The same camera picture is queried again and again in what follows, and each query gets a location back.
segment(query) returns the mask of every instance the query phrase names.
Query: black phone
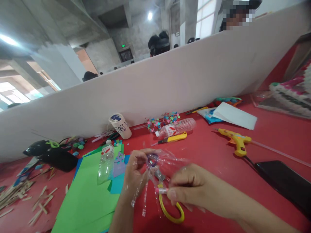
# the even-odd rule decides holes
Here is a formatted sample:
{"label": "black phone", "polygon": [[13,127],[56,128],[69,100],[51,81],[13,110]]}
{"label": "black phone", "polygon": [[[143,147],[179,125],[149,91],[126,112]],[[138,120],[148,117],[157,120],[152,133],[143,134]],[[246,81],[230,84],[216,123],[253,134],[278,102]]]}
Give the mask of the black phone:
{"label": "black phone", "polygon": [[281,161],[254,165],[259,175],[311,221],[311,183]]}

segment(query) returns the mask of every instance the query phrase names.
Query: water bottle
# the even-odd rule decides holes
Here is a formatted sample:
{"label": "water bottle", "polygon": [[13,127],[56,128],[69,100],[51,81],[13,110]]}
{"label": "water bottle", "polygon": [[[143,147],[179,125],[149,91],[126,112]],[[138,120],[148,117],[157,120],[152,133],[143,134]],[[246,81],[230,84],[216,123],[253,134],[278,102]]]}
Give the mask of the water bottle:
{"label": "water bottle", "polygon": [[101,150],[98,168],[98,184],[102,184],[113,178],[114,152],[111,140],[106,141],[106,146]]}
{"label": "water bottle", "polygon": [[189,132],[195,128],[196,125],[197,124],[193,118],[187,118],[181,121],[175,121],[169,125],[165,125],[160,129],[160,131],[156,131],[155,134],[160,138],[168,138],[183,132]]}

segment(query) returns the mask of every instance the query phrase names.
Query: bottle label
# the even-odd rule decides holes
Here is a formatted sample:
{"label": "bottle label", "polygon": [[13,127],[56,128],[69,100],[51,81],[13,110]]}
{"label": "bottle label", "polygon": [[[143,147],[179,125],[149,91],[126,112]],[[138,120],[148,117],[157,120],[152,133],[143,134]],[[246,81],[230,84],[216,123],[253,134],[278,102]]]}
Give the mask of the bottle label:
{"label": "bottle label", "polygon": [[105,146],[103,149],[101,149],[101,154],[107,154],[107,153],[113,153],[113,146]]}
{"label": "bottle label", "polygon": [[165,130],[168,134],[169,137],[176,135],[176,129],[175,126],[173,126],[172,124],[166,125],[165,126]]}

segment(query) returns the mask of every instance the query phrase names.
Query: hand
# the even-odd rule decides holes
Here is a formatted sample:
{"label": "hand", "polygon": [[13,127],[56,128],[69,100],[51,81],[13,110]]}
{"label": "hand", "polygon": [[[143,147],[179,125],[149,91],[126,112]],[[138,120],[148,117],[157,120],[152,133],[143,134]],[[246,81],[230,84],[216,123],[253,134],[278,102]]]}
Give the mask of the hand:
{"label": "hand", "polygon": [[146,154],[153,153],[153,149],[134,150],[129,158],[126,166],[123,192],[128,198],[133,198],[135,192],[138,190],[138,196],[147,183],[148,176],[144,172],[141,174],[140,170],[147,162]]}
{"label": "hand", "polygon": [[237,219],[245,199],[249,199],[225,181],[196,164],[190,164],[173,175],[170,180],[168,198],[186,207],[195,205],[216,215]]}

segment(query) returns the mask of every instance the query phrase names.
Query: white cup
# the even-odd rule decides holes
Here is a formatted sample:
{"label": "white cup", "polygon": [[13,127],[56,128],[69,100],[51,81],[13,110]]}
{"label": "white cup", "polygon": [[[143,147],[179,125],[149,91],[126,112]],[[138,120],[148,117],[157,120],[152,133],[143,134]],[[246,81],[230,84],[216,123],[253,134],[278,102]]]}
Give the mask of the white cup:
{"label": "white cup", "polygon": [[126,123],[125,118],[120,113],[116,113],[109,118],[109,122],[121,135],[123,139],[128,139],[132,136],[129,125]]}

